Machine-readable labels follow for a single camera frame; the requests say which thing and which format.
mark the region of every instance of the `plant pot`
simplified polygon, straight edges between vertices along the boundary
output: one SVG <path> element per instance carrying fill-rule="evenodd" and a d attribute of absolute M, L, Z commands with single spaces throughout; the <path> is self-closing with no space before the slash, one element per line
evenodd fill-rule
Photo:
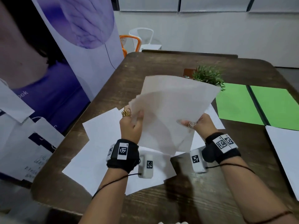
<path fill-rule="evenodd" d="M 189 68 L 185 68 L 184 69 L 184 73 L 183 73 L 183 77 L 187 76 L 189 77 L 190 79 L 192 79 L 192 75 L 193 75 L 193 72 L 195 71 L 196 69 L 189 69 Z"/>

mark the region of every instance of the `green sheet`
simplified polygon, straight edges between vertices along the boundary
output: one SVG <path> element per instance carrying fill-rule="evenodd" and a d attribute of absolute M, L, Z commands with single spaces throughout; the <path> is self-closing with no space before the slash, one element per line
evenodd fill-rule
<path fill-rule="evenodd" d="M 251 88 L 271 126 L 299 131 L 299 105 L 286 89 Z"/>
<path fill-rule="evenodd" d="M 216 97 L 221 119 L 263 125 L 245 85 L 225 83 L 225 91 Z"/>

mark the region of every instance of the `white chair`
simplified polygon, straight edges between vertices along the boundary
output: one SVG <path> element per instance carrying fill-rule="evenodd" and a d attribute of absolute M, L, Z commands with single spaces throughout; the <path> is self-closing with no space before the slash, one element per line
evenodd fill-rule
<path fill-rule="evenodd" d="M 134 28 L 134 29 L 130 30 L 129 31 L 129 35 L 138 37 L 140 39 L 140 41 L 141 41 L 141 44 L 142 44 L 142 39 L 141 39 L 141 37 L 138 34 L 138 30 L 150 30 L 152 32 L 152 35 L 150 37 L 149 43 L 141 45 L 140 49 L 139 49 L 139 52 L 141 52 L 143 49 L 158 50 L 158 49 L 161 48 L 162 45 L 151 44 L 152 38 L 154 36 L 154 31 L 152 29 L 145 28 L 145 27 L 137 27 L 137 28 Z M 134 48 L 136 49 L 138 41 L 136 39 L 133 39 L 133 44 L 134 44 Z"/>

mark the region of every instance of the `forearm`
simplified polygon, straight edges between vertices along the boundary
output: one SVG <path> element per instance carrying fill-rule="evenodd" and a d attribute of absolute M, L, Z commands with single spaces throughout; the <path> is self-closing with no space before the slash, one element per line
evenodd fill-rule
<path fill-rule="evenodd" d="M 99 186 L 119 179 L 128 173 L 122 169 L 109 168 Z M 79 224 L 116 224 L 121 216 L 128 178 L 114 182 L 97 193 L 89 204 Z"/>
<path fill-rule="evenodd" d="M 242 166 L 247 164 L 237 156 L 221 162 L 234 163 Z M 244 218 L 249 222 L 260 222 L 272 218 L 288 208 L 279 198 L 251 171 L 238 166 L 222 166 L 225 180 L 240 208 Z M 293 215 L 287 215 L 271 223 L 297 223 Z"/>

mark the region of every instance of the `green plant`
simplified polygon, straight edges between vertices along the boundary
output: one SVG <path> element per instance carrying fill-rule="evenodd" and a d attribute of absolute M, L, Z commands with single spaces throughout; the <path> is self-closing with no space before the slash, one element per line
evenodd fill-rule
<path fill-rule="evenodd" d="M 206 82 L 219 86 L 224 91 L 224 80 L 221 77 L 220 69 L 215 66 L 198 66 L 192 75 L 193 79 L 200 82 Z"/>

